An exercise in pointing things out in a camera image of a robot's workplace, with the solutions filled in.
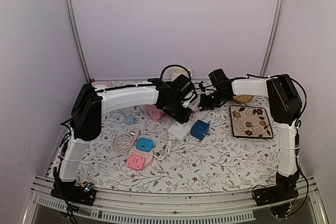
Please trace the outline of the white multicolour power strip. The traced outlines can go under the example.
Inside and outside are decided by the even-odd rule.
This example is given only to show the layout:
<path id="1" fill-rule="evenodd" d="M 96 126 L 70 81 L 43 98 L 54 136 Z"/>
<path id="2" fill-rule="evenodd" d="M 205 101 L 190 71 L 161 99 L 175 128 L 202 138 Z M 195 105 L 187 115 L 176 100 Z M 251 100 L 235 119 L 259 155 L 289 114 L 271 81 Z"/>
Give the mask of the white multicolour power strip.
<path id="1" fill-rule="evenodd" d="M 190 134 L 192 126 L 197 120 L 203 120 L 209 114 L 209 111 L 196 111 L 191 113 L 189 120 L 186 123 L 176 122 L 167 131 L 168 136 L 174 140 L 184 141 Z"/>

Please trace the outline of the dark blue cube socket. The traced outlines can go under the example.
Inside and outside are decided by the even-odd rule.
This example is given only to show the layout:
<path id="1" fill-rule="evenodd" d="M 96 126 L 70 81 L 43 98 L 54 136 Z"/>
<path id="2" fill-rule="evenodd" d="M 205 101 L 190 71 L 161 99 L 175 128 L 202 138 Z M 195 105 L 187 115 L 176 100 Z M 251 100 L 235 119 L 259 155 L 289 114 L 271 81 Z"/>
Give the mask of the dark blue cube socket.
<path id="1" fill-rule="evenodd" d="M 197 120 L 191 128 L 190 134 L 196 139 L 202 141 L 209 130 L 209 123 Z"/>

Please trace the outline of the pink cube socket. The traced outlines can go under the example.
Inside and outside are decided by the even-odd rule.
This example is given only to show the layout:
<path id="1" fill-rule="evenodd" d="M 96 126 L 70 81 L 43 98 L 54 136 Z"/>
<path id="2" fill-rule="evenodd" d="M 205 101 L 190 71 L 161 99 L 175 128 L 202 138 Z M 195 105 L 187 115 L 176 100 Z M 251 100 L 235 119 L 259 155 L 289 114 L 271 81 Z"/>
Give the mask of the pink cube socket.
<path id="1" fill-rule="evenodd" d="M 157 109 L 154 104 L 146 105 L 145 108 L 153 122 L 158 122 L 164 114 L 164 112 L 160 109 Z"/>

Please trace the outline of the light blue charger plug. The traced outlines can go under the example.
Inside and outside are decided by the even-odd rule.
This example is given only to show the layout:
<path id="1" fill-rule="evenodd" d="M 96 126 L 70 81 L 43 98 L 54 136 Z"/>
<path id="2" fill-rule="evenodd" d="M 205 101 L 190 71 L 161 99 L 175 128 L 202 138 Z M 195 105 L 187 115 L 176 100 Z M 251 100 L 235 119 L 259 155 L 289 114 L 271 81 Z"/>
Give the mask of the light blue charger plug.
<path id="1" fill-rule="evenodd" d="M 126 115 L 124 117 L 124 123 L 126 125 L 132 125 L 132 124 L 134 124 L 134 116 L 133 115 Z"/>

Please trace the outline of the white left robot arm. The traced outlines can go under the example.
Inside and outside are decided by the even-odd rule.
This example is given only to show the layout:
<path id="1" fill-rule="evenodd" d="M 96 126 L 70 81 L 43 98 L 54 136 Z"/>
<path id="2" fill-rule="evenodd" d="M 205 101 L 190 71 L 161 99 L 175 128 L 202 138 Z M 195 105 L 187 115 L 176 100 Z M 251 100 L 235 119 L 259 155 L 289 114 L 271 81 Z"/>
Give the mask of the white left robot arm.
<path id="1" fill-rule="evenodd" d="M 184 124 L 192 110 L 186 105 L 194 97 L 195 87 L 184 75 L 174 81 L 151 78 L 136 84 L 97 88 L 87 83 L 81 87 L 69 119 L 61 123 L 68 131 L 61 141 L 60 163 L 53 169 L 51 196 L 92 206 L 96 190 L 89 184 L 76 184 L 76 171 L 90 141 L 101 133 L 102 115 L 114 110 L 139 105 L 154 105 Z"/>

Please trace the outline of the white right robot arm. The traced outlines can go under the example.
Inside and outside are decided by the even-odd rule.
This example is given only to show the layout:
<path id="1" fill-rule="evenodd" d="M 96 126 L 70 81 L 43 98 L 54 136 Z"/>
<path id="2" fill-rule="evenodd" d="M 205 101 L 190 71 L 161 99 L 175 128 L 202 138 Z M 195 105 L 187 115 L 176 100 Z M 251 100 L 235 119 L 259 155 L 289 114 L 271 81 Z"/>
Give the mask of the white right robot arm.
<path id="1" fill-rule="evenodd" d="M 296 89 L 299 83 L 288 74 L 228 78 L 222 69 L 211 72 L 209 79 L 214 92 L 201 95 L 201 107 L 219 108 L 235 95 L 266 97 L 270 115 L 277 124 L 280 160 L 276 184 L 272 187 L 255 186 L 251 195 L 257 206 L 264 206 L 298 197 L 296 182 L 303 175 L 299 161 L 301 126 L 300 117 L 307 99 L 302 99 Z"/>

